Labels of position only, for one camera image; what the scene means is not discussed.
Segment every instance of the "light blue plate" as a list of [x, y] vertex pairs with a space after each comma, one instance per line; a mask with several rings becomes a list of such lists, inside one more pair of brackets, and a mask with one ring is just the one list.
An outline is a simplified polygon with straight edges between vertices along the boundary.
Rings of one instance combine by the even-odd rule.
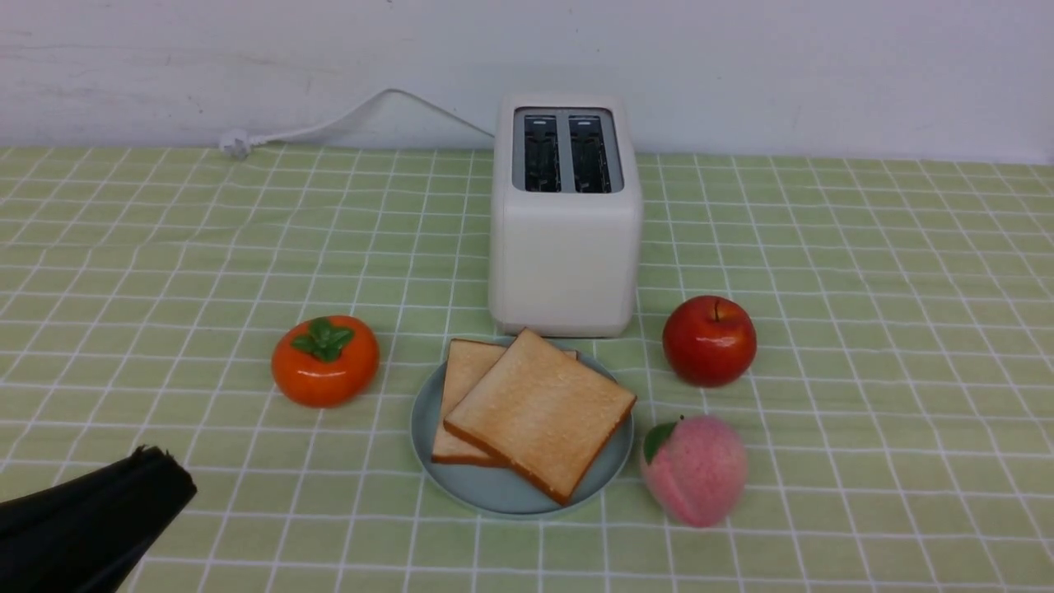
[[[512, 339], [493, 340], [508, 347]], [[553, 345], [562, 347], [559, 342]], [[579, 361], [601, 375], [614, 378], [596, 359], [579, 353]], [[444, 362], [425, 381], [410, 413], [410, 438], [413, 451], [431, 481], [451, 498], [477, 513], [507, 519], [540, 519], [575, 509], [596, 496], [626, 464], [633, 448], [632, 415], [614, 432], [601, 451], [567, 507], [561, 507], [511, 470], [432, 463], [432, 443], [440, 422], [440, 404], [443, 402], [443, 381], [447, 363]]]

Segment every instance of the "white power cord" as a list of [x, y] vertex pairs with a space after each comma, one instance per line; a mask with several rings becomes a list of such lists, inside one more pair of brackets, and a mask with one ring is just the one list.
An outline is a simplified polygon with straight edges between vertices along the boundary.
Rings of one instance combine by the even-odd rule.
[[225, 132], [223, 135], [221, 135], [219, 137], [219, 149], [221, 151], [223, 151], [228, 156], [234, 157], [234, 158], [236, 158], [238, 160], [243, 160], [247, 156], [249, 156], [249, 153], [251, 153], [253, 151], [253, 146], [262, 145], [262, 144], [266, 144], [268, 142], [273, 142], [275, 140], [288, 140], [288, 139], [294, 138], [296, 136], [306, 136], [308, 134], [314, 134], [316, 132], [320, 132], [320, 131], [325, 130], [326, 127], [330, 127], [331, 125], [335, 125], [337, 122], [344, 120], [347, 117], [350, 117], [352, 114], [354, 114], [359, 108], [364, 107], [367, 103], [369, 103], [373, 99], [379, 97], [380, 95], [387, 94], [387, 93], [399, 93], [399, 94], [406, 95], [408, 97], [417, 99], [418, 101], [421, 101], [421, 102], [423, 102], [423, 103], [425, 103], [425, 104], [427, 104], [427, 105], [429, 105], [431, 107], [434, 107], [434, 108], [436, 108], [436, 110], [445, 113], [446, 115], [449, 115], [450, 117], [453, 117], [454, 119], [457, 119], [462, 123], [465, 123], [465, 124], [467, 124], [467, 125], [469, 125], [469, 126], [471, 126], [471, 127], [473, 127], [475, 130], [479, 130], [480, 132], [483, 132], [484, 134], [487, 134], [488, 136], [493, 137], [493, 135], [494, 135], [493, 132], [490, 132], [489, 130], [482, 130], [477, 125], [475, 125], [474, 123], [471, 123], [470, 121], [466, 121], [465, 119], [458, 117], [457, 115], [455, 115], [454, 113], [452, 113], [450, 110], [442, 107], [442, 106], [433, 103], [432, 101], [429, 101], [428, 99], [425, 99], [424, 97], [422, 97], [419, 95], [416, 95], [416, 94], [411, 93], [409, 91], [404, 91], [403, 88], [398, 88], [398, 87], [394, 87], [394, 86], [388, 86], [388, 87], [382, 88], [382, 90], [376, 91], [375, 93], [367, 96], [364, 100], [355, 103], [351, 108], [349, 108], [348, 111], [346, 111], [340, 116], [335, 117], [335, 118], [333, 118], [333, 119], [331, 119], [329, 121], [324, 121], [323, 123], [318, 123], [316, 125], [312, 125], [310, 127], [302, 127], [300, 130], [293, 130], [293, 131], [290, 131], [290, 132], [279, 132], [279, 133], [275, 133], [275, 134], [266, 134], [266, 135], [250, 135], [249, 132], [247, 132], [246, 130], [242, 130], [242, 129], [229, 130], [229, 131]]

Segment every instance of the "peach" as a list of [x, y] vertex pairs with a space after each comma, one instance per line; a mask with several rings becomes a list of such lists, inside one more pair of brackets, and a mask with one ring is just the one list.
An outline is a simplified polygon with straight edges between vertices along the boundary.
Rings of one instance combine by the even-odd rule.
[[728, 516], [746, 487], [746, 448], [736, 431], [708, 415], [659, 424], [640, 454], [644, 483], [667, 515], [708, 528]]

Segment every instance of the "toast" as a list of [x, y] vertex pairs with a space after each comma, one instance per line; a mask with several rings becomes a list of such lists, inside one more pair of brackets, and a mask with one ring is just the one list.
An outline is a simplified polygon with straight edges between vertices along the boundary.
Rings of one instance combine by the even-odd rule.
[[[505, 354], [505, 347], [454, 338], [447, 353], [447, 375], [443, 381], [443, 401], [440, 404], [440, 423], [432, 442], [432, 463], [505, 468], [500, 459], [451, 435], [443, 419], [461, 403], [466, 394]], [[565, 351], [571, 360], [579, 359], [578, 351]]]
[[566, 507], [637, 396], [529, 330], [443, 423]]

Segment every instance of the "white toaster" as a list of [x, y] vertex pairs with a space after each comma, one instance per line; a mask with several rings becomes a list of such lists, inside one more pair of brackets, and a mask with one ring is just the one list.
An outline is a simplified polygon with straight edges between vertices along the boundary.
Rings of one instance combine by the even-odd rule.
[[608, 96], [506, 96], [494, 133], [489, 309], [501, 332], [621, 335], [637, 302], [644, 203]]

